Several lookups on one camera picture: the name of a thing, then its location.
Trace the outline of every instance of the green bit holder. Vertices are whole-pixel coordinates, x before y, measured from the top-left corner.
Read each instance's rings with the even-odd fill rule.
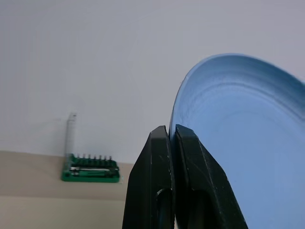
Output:
[[[96,157],[75,157],[73,154],[74,135],[76,125],[76,113],[71,113],[67,121],[67,133],[65,144],[65,162],[63,165],[61,179],[71,182],[106,182],[118,183],[120,181],[120,170],[115,161],[110,157],[99,159]]]
[[[79,158],[71,154],[66,158],[61,179],[70,182],[118,183],[120,169],[111,158]]]

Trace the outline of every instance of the clamp jaw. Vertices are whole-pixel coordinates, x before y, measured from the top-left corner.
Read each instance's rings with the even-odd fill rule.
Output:
[[[173,229],[175,218],[179,229],[248,229],[224,170],[194,131],[177,125],[171,143],[165,126],[150,133],[130,173],[122,229]]]

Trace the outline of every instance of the blue plastic bowl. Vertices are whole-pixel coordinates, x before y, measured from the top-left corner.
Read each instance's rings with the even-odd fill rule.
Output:
[[[195,65],[170,123],[191,128],[226,172],[249,228],[305,228],[305,86],[259,59]]]

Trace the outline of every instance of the white wall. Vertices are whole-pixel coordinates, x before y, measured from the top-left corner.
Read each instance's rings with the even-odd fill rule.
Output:
[[[302,0],[0,1],[0,149],[134,162],[168,125],[179,85],[202,58],[253,55],[305,78]]]

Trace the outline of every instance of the beige table surface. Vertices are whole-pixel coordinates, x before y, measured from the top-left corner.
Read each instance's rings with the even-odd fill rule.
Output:
[[[132,164],[123,182],[60,180],[63,157],[0,151],[0,229],[121,229]]]

